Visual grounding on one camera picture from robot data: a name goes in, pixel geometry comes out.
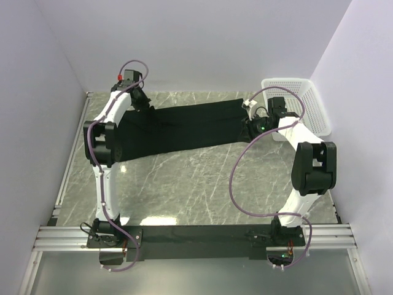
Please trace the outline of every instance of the folded black fabric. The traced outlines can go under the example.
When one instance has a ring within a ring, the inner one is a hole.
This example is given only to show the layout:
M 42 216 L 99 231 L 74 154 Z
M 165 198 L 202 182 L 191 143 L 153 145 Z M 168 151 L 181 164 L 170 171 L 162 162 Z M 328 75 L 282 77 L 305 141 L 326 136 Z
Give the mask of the folded black fabric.
M 205 148 L 240 140 L 247 112 L 243 100 L 146 111 L 127 111 L 118 127 L 120 161 Z

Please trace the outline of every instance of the gray wall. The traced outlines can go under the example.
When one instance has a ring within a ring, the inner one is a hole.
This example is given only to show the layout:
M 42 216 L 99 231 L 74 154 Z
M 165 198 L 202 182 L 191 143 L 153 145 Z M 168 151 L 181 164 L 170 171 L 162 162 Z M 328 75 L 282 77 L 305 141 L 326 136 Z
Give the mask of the gray wall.
M 15 294 L 53 209 L 85 95 L 33 1 L 2 1 L 0 40 L 0 293 Z
M 312 76 L 338 145 L 333 196 L 373 294 L 393 290 L 392 15 L 391 1 L 353 0 Z
M 131 58 L 149 90 L 257 90 L 313 73 L 350 0 L 37 0 L 83 87 Z

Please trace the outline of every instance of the gray marble tabletop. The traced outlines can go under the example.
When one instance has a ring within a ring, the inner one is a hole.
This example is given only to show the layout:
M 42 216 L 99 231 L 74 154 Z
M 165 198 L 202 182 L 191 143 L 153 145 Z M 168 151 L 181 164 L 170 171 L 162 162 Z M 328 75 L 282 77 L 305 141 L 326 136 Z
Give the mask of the gray marble tabletop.
M 251 92 L 149 92 L 156 108 L 249 98 Z M 84 120 L 103 109 L 109 93 L 94 93 Z M 228 179 L 246 143 L 225 144 L 191 151 L 171 152 L 121 163 L 117 195 L 122 221 L 127 224 L 258 224 L 231 203 Z M 281 209 L 292 190 L 290 172 L 295 151 L 288 142 L 266 136 L 252 147 L 236 170 L 233 192 L 238 203 L 255 213 Z M 58 217 L 58 226 L 78 226 L 95 218 L 96 189 L 93 170 L 85 158 L 82 132 Z M 310 209 L 313 223 L 337 223 L 330 194 Z

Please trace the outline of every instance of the purple cable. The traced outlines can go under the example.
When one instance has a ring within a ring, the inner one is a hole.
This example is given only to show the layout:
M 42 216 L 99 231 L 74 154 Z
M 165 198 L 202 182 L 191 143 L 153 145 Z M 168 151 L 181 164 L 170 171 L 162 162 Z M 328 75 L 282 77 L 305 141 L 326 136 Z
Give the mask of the purple cable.
M 144 75 L 144 77 L 143 77 L 141 80 L 139 80 L 139 81 L 137 81 L 137 82 L 131 84 L 131 85 L 128 86 L 127 88 L 125 88 L 125 89 L 123 89 L 122 91 L 120 91 L 119 94 L 117 94 L 116 97 L 115 97 L 115 98 L 112 100 L 112 102 L 110 103 L 108 109 L 107 109 L 106 112 L 105 112 L 105 115 L 103 115 L 101 118 L 99 118 L 99 119 L 95 120 L 93 123 L 91 123 L 90 126 L 89 126 L 88 129 L 87 129 L 87 146 L 88 146 L 88 150 L 89 150 L 89 153 L 90 153 L 90 155 L 91 155 L 91 158 L 93 159 L 94 164 L 96 164 L 96 166 L 98 167 L 98 170 L 99 170 L 99 183 L 100 183 L 100 189 L 101 189 L 101 204 L 102 204 L 102 206 L 103 206 L 103 213 L 104 213 L 104 215 L 105 215 L 105 218 L 108 220 L 108 222 L 109 222 L 115 229 L 117 229 L 119 232 L 123 233 L 127 238 L 129 238 L 129 239 L 133 242 L 133 244 L 135 245 L 135 248 L 136 248 L 136 254 L 135 254 L 134 261 L 133 261 L 130 265 L 128 265 L 128 266 L 126 266 L 126 267 L 124 267 L 124 268 L 122 268 L 122 269 L 112 269 L 112 268 L 110 268 L 110 267 L 108 267 L 108 266 L 103 266 L 105 269 L 109 270 L 110 272 L 122 272 L 122 271 L 124 271 L 124 270 L 130 269 L 131 267 L 133 267 L 133 266 L 135 265 L 136 261 L 138 261 L 138 257 L 139 257 L 139 245 L 138 245 L 137 241 L 135 240 L 135 238 L 134 238 L 132 235 L 130 235 L 128 232 L 126 232 L 125 230 L 123 230 L 120 226 L 116 225 L 116 223 L 114 223 L 114 222 L 111 220 L 111 218 L 109 217 L 109 215 L 108 215 L 108 213 L 107 213 L 107 211 L 106 211 L 106 207 L 105 207 L 105 205 L 106 205 L 106 203 L 105 203 L 105 193 L 104 193 L 104 171 L 103 171 L 103 168 L 101 167 L 101 165 L 98 163 L 96 156 L 94 155 L 93 144 L 92 144 L 92 142 L 91 142 L 91 131 L 93 130 L 93 127 L 94 127 L 95 125 L 97 125 L 97 124 L 100 123 L 102 120 L 104 120 L 104 118 L 109 114 L 109 112 L 110 112 L 111 109 L 113 108 L 113 105 L 115 105 L 115 102 L 117 101 L 117 99 L 118 99 L 121 95 L 123 95 L 125 92 L 129 91 L 129 89 L 131 89 L 131 88 L 133 88 L 133 87 L 139 85 L 141 82 L 144 81 L 144 79 L 146 79 L 146 77 L 147 77 L 147 75 L 148 75 L 148 73 L 149 73 L 149 68 L 147 67 L 147 65 L 146 65 L 143 61 L 140 61 L 140 60 L 130 60 L 130 61 L 126 62 L 126 63 L 121 67 L 119 74 L 122 73 L 123 68 L 124 68 L 126 65 L 128 65 L 129 63 L 132 63 L 132 62 L 137 62 L 137 63 L 141 63 L 142 65 L 144 65 L 144 67 L 146 68 L 146 74 Z
M 282 215 L 291 215 L 291 216 L 298 216 L 298 217 L 301 217 L 304 221 L 307 222 L 307 224 L 309 225 L 309 236 L 308 236 L 308 241 L 307 241 L 307 244 L 306 244 L 306 248 L 305 248 L 305 250 L 303 251 L 302 255 L 299 256 L 298 259 L 296 259 L 293 263 L 289 264 L 288 266 L 284 266 L 284 268 L 286 269 L 286 268 L 288 268 L 288 267 L 294 266 L 294 265 L 297 264 L 301 259 L 303 259 L 303 257 L 305 257 L 305 255 L 306 255 L 306 253 L 307 253 L 307 251 L 308 251 L 308 248 L 309 248 L 309 246 L 310 246 L 310 244 L 311 244 L 311 236 L 313 235 L 313 226 L 311 225 L 310 221 L 309 221 L 307 218 L 305 218 L 304 216 L 302 216 L 302 215 L 300 215 L 300 214 L 298 214 L 298 213 L 292 213 L 292 212 L 269 213 L 269 214 L 257 214 L 257 213 L 248 212 L 248 211 L 244 210 L 243 208 L 241 208 L 241 207 L 239 206 L 239 204 L 236 203 L 235 198 L 233 197 L 233 192 L 232 192 L 232 181 L 233 181 L 233 175 L 235 174 L 236 167 L 238 166 L 238 164 L 239 164 L 241 158 L 242 158 L 242 157 L 244 156 L 244 154 L 251 148 L 251 146 L 253 146 L 254 143 L 256 143 L 258 140 L 260 140 L 262 137 L 264 137 L 264 136 L 266 136 L 266 135 L 268 135 L 268 134 L 271 134 L 271 133 L 273 133 L 273 132 L 277 132 L 277 131 L 279 131 L 279 130 L 283 130 L 283 129 L 287 129 L 287 128 L 294 127 L 296 124 L 298 124 L 298 122 L 299 122 L 299 121 L 304 117 L 304 115 L 305 115 L 306 108 L 305 108 L 304 103 L 303 103 L 302 100 L 300 99 L 300 97 L 299 97 L 298 95 L 296 95 L 294 92 L 292 92 L 292 91 L 290 91 L 289 89 L 286 89 L 286 88 L 284 88 L 284 87 L 280 87 L 280 86 L 269 86 L 269 87 L 263 88 L 263 89 L 259 90 L 257 93 L 255 93 L 255 94 L 249 99 L 249 101 L 253 100 L 259 93 L 262 93 L 262 92 L 264 92 L 264 91 L 266 91 L 266 90 L 268 90 L 268 89 L 281 89 L 281 90 L 284 90 L 284 91 L 290 93 L 291 95 L 293 95 L 293 96 L 299 101 L 300 105 L 302 106 L 302 114 L 300 115 L 298 121 L 295 121 L 294 123 L 292 123 L 292 124 L 290 124 L 290 125 L 288 125 L 288 126 L 279 127 L 279 128 L 275 128 L 275 129 L 269 130 L 269 131 L 267 131 L 267 132 L 264 132 L 264 133 L 260 134 L 259 136 L 255 137 L 255 138 L 246 146 L 246 148 L 244 149 L 244 151 L 240 154 L 240 156 L 239 156 L 238 159 L 236 160 L 235 165 L 233 166 L 232 171 L 231 171 L 231 174 L 230 174 L 230 176 L 229 176 L 229 196 L 230 196 L 231 201 L 232 201 L 232 203 L 234 204 L 234 206 L 235 206 L 237 209 L 239 209 L 239 211 L 241 211 L 241 212 L 243 212 L 244 214 L 247 214 L 247 215 L 249 215 L 249 216 L 253 216 L 253 217 L 275 217 L 275 216 L 282 216 Z

